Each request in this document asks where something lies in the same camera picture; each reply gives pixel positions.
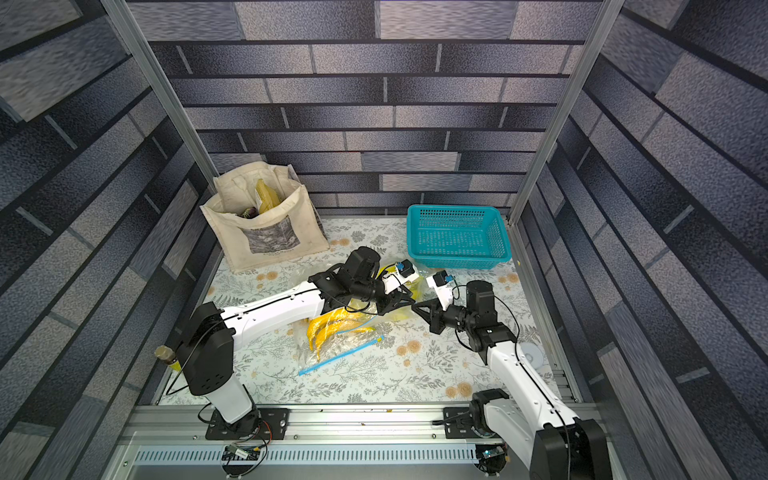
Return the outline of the right circuit board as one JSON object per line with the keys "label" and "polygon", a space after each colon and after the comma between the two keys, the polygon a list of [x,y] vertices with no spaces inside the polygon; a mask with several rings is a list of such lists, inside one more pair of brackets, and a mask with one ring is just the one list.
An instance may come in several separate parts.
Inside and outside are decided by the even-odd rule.
{"label": "right circuit board", "polygon": [[485,473],[498,472],[506,466],[507,449],[504,445],[477,445],[477,468]]}

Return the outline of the yellow drink bottle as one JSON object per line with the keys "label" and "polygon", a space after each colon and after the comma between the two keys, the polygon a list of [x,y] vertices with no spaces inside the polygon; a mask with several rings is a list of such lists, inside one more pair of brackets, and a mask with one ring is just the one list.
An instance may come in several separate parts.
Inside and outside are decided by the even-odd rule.
{"label": "yellow drink bottle", "polygon": [[172,348],[167,345],[160,345],[155,349],[154,354],[160,362],[164,363],[172,371],[181,371],[181,364],[179,363],[176,352]]}

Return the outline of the left aluminium frame post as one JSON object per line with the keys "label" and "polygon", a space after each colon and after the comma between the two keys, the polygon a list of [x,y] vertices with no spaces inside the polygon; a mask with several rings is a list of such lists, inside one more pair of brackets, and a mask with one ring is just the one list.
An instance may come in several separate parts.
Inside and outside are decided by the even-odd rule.
{"label": "left aluminium frame post", "polygon": [[101,0],[100,3],[188,147],[209,185],[209,190],[216,193],[214,179],[218,172],[128,4],[123,0]]}

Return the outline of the aluminium frame post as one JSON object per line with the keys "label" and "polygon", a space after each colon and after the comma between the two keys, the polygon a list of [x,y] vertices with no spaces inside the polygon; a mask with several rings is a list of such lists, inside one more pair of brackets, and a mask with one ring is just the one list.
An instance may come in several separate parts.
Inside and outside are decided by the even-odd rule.
{"label": "aluminium frame post", "polygon": [[123,0],[101,0],[100,3],[188,147],[209,185],[209,190],[216,193],[214,179],[218,172],[128,4]]}
{"label": "aluminium frame post", "polygon": [[522,187],[511,207],[507,218],[510,227],[513,227],[520,219],[525,204],[530,199],[544,165],[551,159],[556,149],[556,141],[562,132],[565,121],[571,114],[597,60],[597,56],[604,46],[624,3],[624,0],[608,0],[602,3],[595,24],[589,31],[582,53],[568,79],[563,97],[556,106],[554,116],[545,131],[533,161],[524,177]]}

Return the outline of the teal plastic basket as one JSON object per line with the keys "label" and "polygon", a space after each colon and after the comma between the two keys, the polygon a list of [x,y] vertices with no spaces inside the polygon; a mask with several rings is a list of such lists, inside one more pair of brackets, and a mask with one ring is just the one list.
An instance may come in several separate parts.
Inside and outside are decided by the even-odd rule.
{"label": "teal plastic basket", "polygon": [[512,258],[494,207],[412,205],[406,233],[410,257],[431,268],[489,270]]}

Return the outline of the circuit board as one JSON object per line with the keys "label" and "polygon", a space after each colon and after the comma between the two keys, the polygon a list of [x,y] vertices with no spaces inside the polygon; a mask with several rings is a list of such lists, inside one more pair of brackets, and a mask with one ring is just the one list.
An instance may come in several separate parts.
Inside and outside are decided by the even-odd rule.
{"label": "circuit board", "polygon": [[485,473],[498,472],[506,466],[507,449],[504,445],[477,445],[477,468]]}
{"label": "circuit board", "polygon": [[224,464],[233,462],[256,462],[261,457],[261,448],[253,445],[229,444],[224,447],[221,460]]}

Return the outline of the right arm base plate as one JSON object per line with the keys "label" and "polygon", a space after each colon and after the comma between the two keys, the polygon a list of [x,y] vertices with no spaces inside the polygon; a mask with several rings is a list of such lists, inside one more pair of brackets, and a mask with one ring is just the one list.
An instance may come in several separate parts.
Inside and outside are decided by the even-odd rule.
{"label": "right arm base plate", "polygon": [[442,426],[447,439],[479,438],[479,435],[473,430],[474,422],[468,406],[445,407]]}

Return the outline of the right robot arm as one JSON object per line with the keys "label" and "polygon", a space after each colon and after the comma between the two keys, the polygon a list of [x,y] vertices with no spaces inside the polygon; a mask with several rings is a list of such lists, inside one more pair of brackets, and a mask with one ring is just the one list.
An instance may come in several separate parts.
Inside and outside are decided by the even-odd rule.
{"label": "right robot arm", "polygon": [[465,285],[465,304],[454,303],[453,286],[439,273],[427,279],[437,295],[412,310],[432,333],[464,332],[468,347],[505,385],[479,391],[469,416],[480,435],[498,435],[529,471],[531,479],[611,479],[606,434],[597,421],[583,420],[536,374],[518,335],[498,319],[493,286]]}

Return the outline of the right aluminium frame post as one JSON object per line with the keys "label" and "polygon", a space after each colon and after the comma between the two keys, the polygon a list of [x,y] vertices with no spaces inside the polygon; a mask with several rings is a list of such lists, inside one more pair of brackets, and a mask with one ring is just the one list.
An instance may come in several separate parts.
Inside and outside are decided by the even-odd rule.
{"label": "right aluminium frame post", "polygon": [[556,106],[554,116],[545,131],[533,161],[524,177],[522,187],[511,207],[507,218],[510,227],[513,227],[520,219],[525,204],[530,199],[544,165],[551,159],[556,149],[556,141],[562,132],[565,121],[571,114],[597,60],[597,56],[604,46],[624,3],[624,0],[608,0],[602,3],[595,24],[589,31],[582,53],[568,79],[563,97]]}

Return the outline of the zip-top bag of bananas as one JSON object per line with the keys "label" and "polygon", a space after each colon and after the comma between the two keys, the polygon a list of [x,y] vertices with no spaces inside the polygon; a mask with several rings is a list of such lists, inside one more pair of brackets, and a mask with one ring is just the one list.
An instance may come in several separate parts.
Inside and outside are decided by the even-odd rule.
{"label": "zip-top bag of bananas", "polygon": [[367,309],[342,307],[314,319],[293,324],[297,344],[298,375],[306,376],[321,367],[372,347],[384,340],[377,316]]}
{"label": "zip-top bag of bananas", "polygon": [[413,282],[409,283],[406,286],[413,292],[413,300],[421,300],[425,298],[425,295],[427,293],[427,290],[430,290],[437,298],[437,295],[435,294],[434,290],[431,289],[427,284],[427,278],[432,276],[434,273],[420,273],[419,272],[419,278]]}

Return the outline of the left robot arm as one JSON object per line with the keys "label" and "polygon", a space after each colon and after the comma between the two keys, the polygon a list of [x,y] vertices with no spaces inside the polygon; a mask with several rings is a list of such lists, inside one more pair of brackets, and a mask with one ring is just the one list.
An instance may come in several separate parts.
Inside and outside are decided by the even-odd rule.
{"label": "left robot arm", "polygon": [[343,263],[318,272],[307,281],[272,297],[249,304],[219,308],[198,306],[183,327],[175,350],[190,393],[204,397],[228,425],[257,407],[234,373],[234,354],[260,335],[299,320],[314,320],[329,312],[355,314],[350,302],[372,308],[374,316],[413,304],[409,283],[419,278],[409,260],[381,267],[381,257],[369,247],[354,250]]}

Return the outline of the aluminium front rail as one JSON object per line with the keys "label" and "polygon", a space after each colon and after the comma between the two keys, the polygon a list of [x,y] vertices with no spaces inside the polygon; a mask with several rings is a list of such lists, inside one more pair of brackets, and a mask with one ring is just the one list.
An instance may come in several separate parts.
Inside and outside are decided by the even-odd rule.
{"label": "aluminium front rail", "polygon": [[[447,443],[444,419],[448,408],[465,411],[462,402],[396,404],[287,405],[289,413],[272,428],[273,443],[300,444],[401,444]],[[136,407],[118,436],[121,446],[205,445],[210,416],[199,405]]]}

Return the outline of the beige canvas tote bag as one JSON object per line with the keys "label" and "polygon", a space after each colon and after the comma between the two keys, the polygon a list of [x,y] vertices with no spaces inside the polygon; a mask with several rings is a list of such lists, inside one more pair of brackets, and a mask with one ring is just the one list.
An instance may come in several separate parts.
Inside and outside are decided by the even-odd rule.
{"label": "beige canvas tote bag", "polygon": [[[274,190],[280,202],[244,218],[260,204],[257,186]],[[214,179],[217,193],[201,206],[233,273],[324,252],[330,248],[322,222],[291,165],[262,161],[238,167]]]}

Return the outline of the left circuit board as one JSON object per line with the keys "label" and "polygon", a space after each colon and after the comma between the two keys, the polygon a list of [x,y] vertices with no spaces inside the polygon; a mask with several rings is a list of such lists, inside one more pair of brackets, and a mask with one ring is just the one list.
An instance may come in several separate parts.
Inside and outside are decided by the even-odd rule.
{"label": "left circuit board", "polygon": [[229,444],[224,447],[221,460],[224,464],[233,462],[256,462],[261,457],[261,448],[253,445]]}

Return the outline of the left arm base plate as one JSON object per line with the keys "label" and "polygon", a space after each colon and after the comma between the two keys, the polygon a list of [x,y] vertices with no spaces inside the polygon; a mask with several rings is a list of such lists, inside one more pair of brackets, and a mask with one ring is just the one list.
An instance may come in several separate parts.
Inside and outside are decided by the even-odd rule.
{"label": "left arm base plate", "polygon": [[290,410],[286,408],[260,408],[257,412],[245,415],[235,423],[227,423],[218,410],[214,410],[208,420],[205,439],[243,440],[254,433],[269,440],[283,440],[285,437]]}

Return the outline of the yellow item in tote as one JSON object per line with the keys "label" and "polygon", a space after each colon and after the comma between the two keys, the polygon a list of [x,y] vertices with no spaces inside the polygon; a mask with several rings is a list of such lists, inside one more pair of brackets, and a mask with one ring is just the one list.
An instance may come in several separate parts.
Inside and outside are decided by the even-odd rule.
{"label": "yellow item in tote", "polygon": [[259,199],[259,214],[264,214],[265,212],[272,210],[282,202],[277,191],[270,187],[263,179],[257,181],[255,191]]}

